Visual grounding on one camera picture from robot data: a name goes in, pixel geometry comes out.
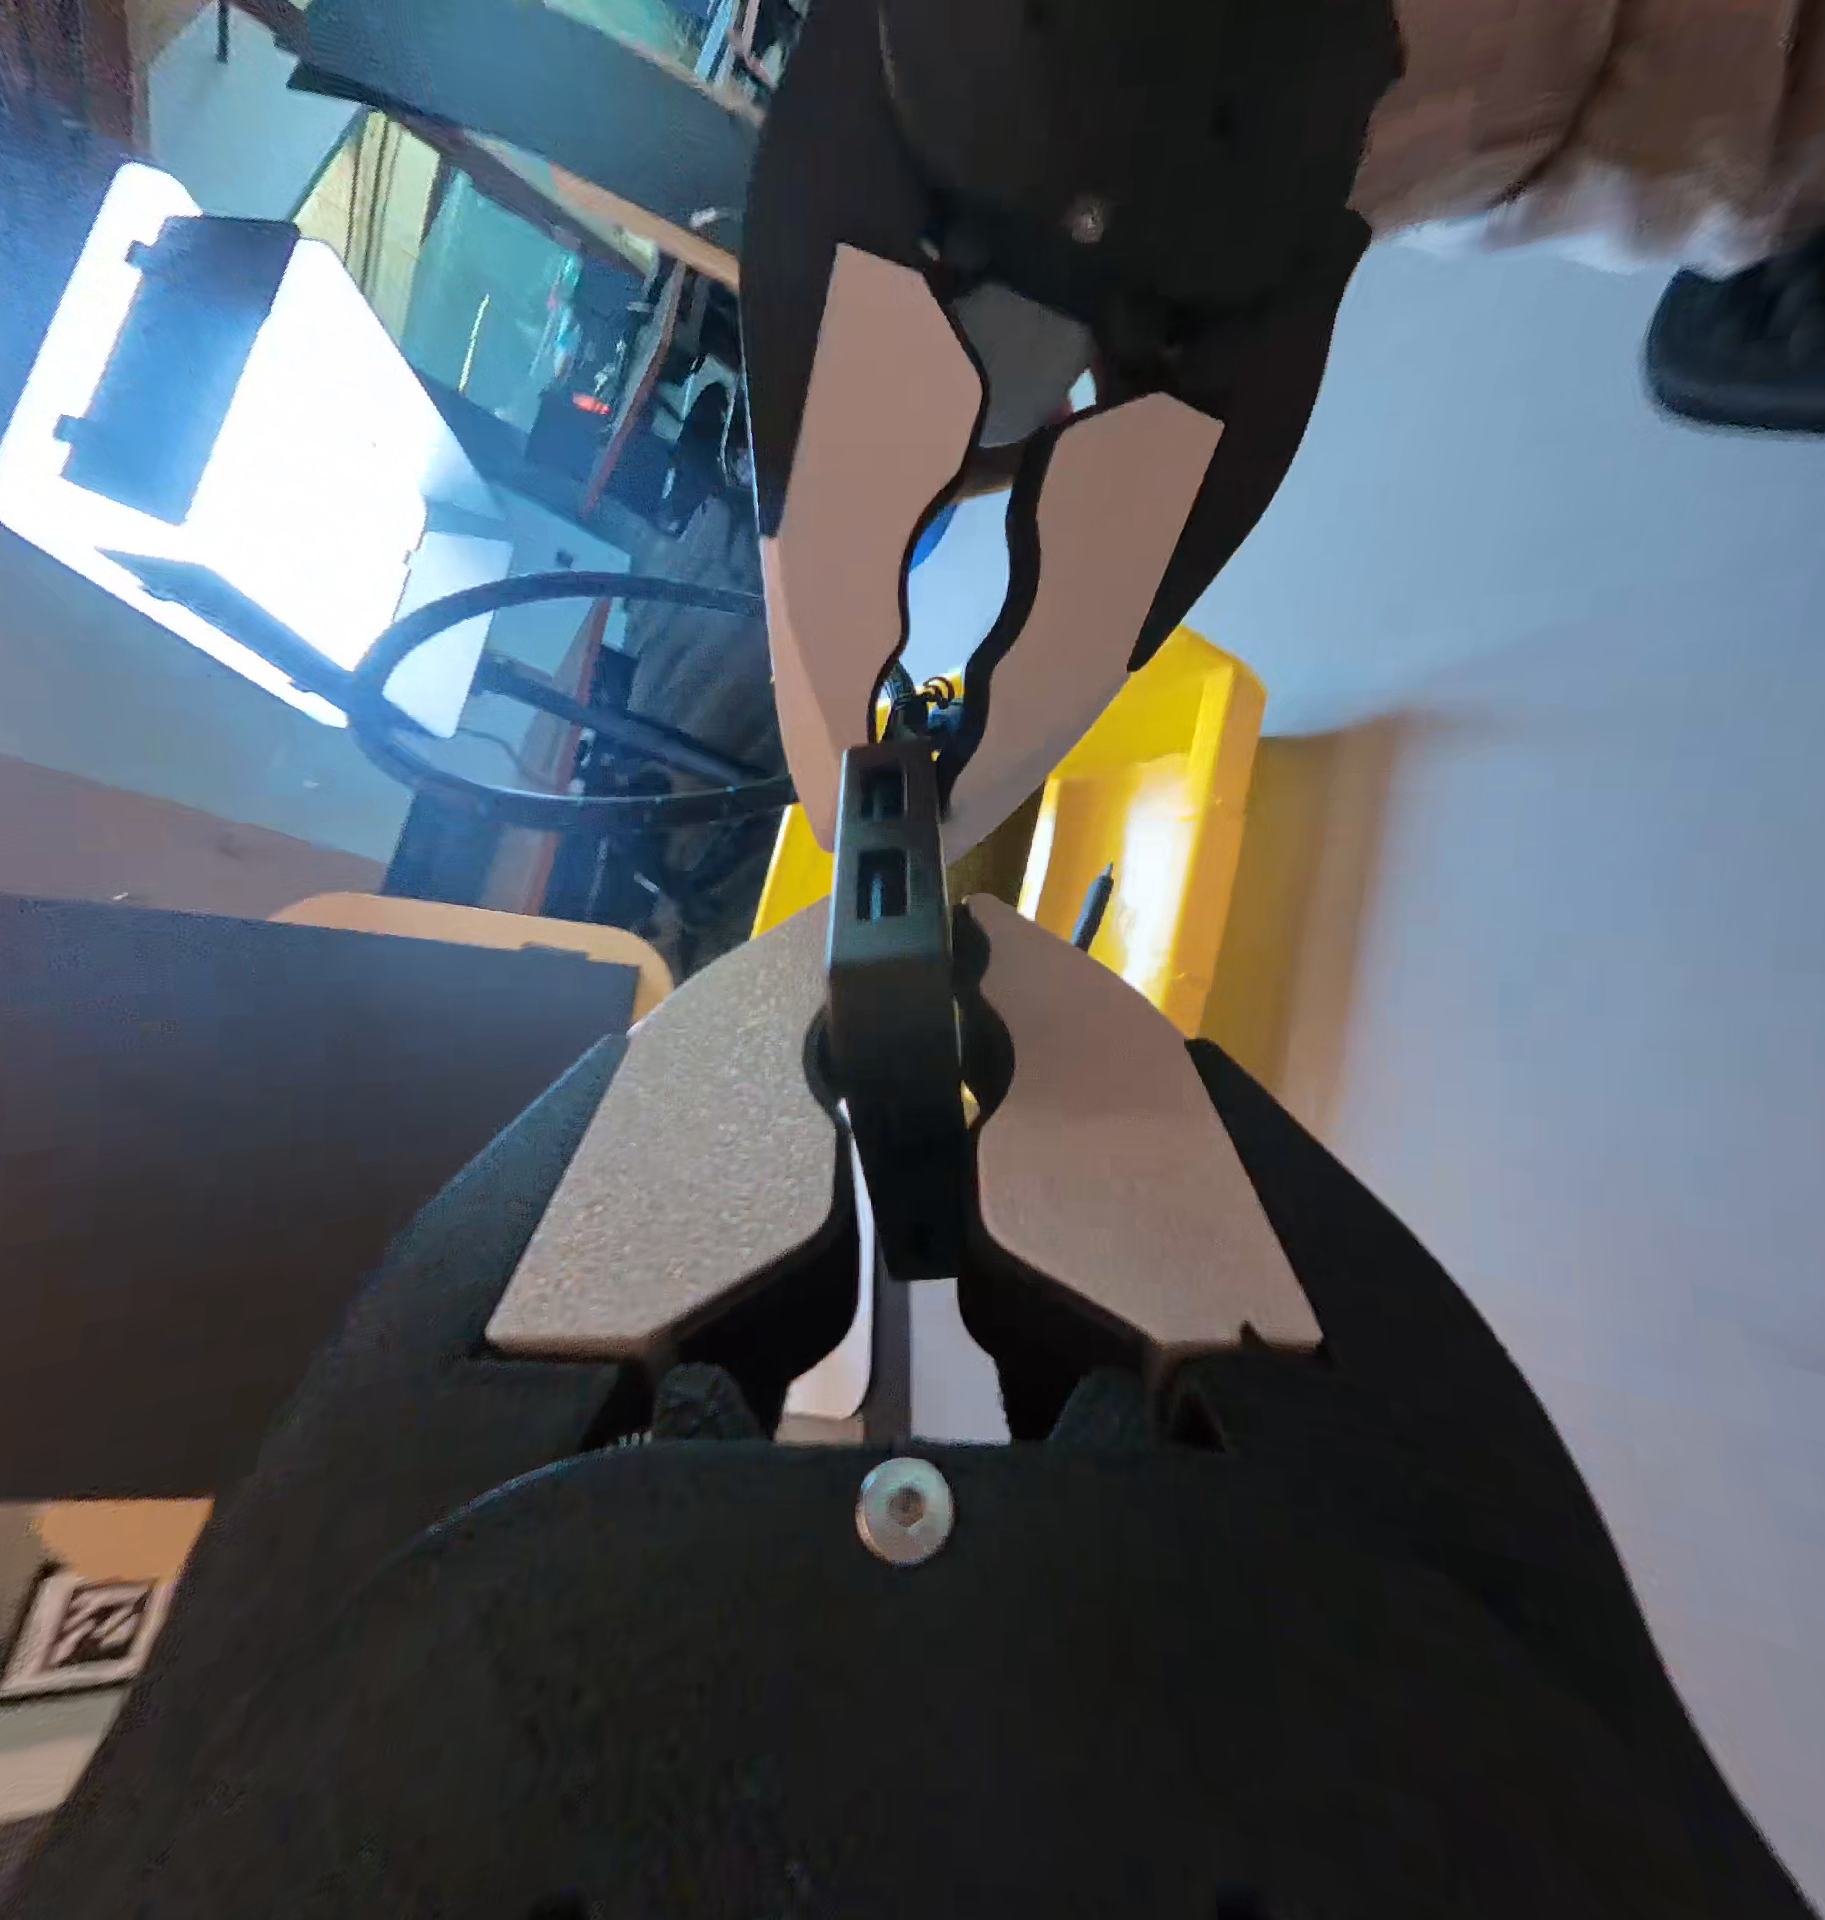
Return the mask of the yellow plastic bin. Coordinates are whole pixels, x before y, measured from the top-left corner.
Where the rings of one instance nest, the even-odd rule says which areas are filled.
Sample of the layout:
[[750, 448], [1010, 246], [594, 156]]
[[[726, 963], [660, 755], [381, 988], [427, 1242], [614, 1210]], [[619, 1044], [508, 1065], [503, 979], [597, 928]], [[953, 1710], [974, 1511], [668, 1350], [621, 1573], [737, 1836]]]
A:
[[1001, 898], [1069, 941], [1110, 876], [1093, 960], [1204, 1036], [1263, 710], [1255, 669], [1180, 628], [1042, 790], [946, 872], [949, 898]]

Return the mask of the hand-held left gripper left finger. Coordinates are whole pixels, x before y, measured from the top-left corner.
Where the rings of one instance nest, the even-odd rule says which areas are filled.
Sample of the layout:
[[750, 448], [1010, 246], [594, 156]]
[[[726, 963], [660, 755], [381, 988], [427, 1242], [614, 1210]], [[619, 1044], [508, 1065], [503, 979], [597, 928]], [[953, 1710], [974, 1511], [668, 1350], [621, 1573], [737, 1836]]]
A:
[[829, 918], [795, 915], [635, 1028], [494, 1352], [815, 1369], [850, 1334], [850, 1152], [807, 1070], [827, 972]]

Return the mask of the black foam pad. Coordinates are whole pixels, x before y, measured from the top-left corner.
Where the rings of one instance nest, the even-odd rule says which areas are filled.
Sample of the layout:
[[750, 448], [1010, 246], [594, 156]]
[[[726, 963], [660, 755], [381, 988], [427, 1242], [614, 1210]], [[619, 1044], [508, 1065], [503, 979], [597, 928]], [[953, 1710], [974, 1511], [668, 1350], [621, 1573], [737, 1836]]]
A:
[[1646, 333], [1646, 393], [1696, 425], [1825, 438], [1825, 259], [1676, 272]]

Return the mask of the bright softbox light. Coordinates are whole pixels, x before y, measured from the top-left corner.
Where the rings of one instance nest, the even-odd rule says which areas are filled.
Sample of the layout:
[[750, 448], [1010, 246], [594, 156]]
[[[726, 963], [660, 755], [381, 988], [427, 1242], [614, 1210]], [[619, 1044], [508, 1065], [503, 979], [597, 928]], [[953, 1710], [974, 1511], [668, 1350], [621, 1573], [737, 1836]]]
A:
[[346, 263], [119, 164], [0, 427], [0, 525], [329, 729], [517, 534]]

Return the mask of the black panel with wooden rim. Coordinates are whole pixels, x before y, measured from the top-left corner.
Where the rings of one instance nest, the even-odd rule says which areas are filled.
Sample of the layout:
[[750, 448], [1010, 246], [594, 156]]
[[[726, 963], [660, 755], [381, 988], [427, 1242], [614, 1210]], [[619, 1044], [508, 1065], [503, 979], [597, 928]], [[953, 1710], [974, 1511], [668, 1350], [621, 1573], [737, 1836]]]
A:
[[654, 955], [0, 898], [0, 1504], [235, 1481]]
[[553, 4], [308, 4], [300, 65], [677, 227], [739, 219], [748, 199], [759, 111]]

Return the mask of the black adapter box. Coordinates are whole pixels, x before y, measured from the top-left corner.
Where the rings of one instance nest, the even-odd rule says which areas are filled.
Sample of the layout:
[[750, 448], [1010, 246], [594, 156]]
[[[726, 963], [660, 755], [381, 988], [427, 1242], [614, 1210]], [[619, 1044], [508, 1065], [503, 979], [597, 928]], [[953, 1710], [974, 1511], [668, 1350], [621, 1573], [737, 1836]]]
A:
[[909, 1288], [965, 1258], [965, 1083], [935, 757], [844, 755], [835, 804], [823, 1066], [863, 1173], [876, 1251], [870, 1443], [914, 1435]]

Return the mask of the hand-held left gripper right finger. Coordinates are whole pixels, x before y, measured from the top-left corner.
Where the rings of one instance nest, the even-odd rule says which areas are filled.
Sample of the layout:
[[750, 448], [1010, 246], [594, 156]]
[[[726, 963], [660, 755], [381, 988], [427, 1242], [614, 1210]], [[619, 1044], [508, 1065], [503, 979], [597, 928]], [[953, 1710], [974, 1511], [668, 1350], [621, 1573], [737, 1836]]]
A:
[[1219, 1122], [1187, 1036], [1140, 990], [995, 898], [965, 901], [979, 994], [1011, 1049], [979, 1122], [989, 1246], [1147, 1369], [1324, 1326]]

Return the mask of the black HDMI cable green plug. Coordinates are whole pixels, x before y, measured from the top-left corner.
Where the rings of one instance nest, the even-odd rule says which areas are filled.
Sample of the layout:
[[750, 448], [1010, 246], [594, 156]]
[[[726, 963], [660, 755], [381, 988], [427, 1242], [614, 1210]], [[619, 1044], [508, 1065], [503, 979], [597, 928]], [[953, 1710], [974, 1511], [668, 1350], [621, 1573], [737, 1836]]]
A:
[[419, 611], [396, 620], [351, 674], [333, 701], [349, 713], [349, 729], [361, 750], [399, 786], [422, 800], [436, 800], [494, 829], [526, 829], [545, 836], [594, 836], [612, 829], [691, 829], [784, 812], [799, 800], [789, 777], [750, 777], [710, 749], [660, 729], [621, 707], [573, 703], [559, 688], [527, 679], [517, 661], [481, 658], [475, 675], [491, 679], [494, 691], [526, 707], [541, 707], [584, 732], [601, 732], [635, 745], [660, 762], [691, 762], [699, 772], [726, 772], [725, 786], [668, 795], [541, 795], [500, 789], [438, 771], [399, 742], [399, 729], [419, 722], [389, 697], [390, 674], [427, 643], [471, 617], [541, 602], [668, 602], [677, 609], [721, 611], [732, 617], [763, 617], [763, 599], [742, 590], [708, 590], [646, 578], [636, 570], [541, 570], [503, 578], [441, 595]]

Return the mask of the person's right forearm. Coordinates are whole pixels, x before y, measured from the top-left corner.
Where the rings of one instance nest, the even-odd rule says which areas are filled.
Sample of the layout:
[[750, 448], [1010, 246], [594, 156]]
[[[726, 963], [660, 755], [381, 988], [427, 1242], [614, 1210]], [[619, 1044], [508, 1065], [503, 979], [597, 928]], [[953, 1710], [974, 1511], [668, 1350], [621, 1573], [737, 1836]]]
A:
[[1825, 4], [1398, 4], [1378, 243], [1733, 277], [1825, 222]]

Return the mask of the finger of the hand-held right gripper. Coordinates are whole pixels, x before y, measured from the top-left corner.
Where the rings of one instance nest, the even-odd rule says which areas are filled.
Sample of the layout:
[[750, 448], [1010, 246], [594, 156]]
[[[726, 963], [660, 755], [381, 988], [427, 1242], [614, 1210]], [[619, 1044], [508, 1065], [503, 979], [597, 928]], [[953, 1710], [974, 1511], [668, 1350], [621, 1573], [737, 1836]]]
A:
[[810, 829], [837, 818], [848, 750], [909, 637], [904, 578], [984, 418], [984, 376], [928, 281], [840, 246], [784, 511], [760, 538], [780, 732]]
[[1037, 491], [1016, 491], [1007, 609], [965, 663], [946, 863], [986, 840], [1124, 688], [1216, 445], [1216, 418], [1149, 393], [1070, 418]]

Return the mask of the white square marker tag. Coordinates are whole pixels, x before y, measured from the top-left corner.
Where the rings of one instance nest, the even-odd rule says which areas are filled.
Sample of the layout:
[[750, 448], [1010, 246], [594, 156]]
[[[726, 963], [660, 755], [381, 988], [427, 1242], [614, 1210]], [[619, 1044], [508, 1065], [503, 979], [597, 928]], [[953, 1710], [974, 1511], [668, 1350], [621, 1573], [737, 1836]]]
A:
[[137, 1682], [175, 1588], [176, 1580], [112, 1580], [46, 1564], [0, 1655], [0, 1710]]

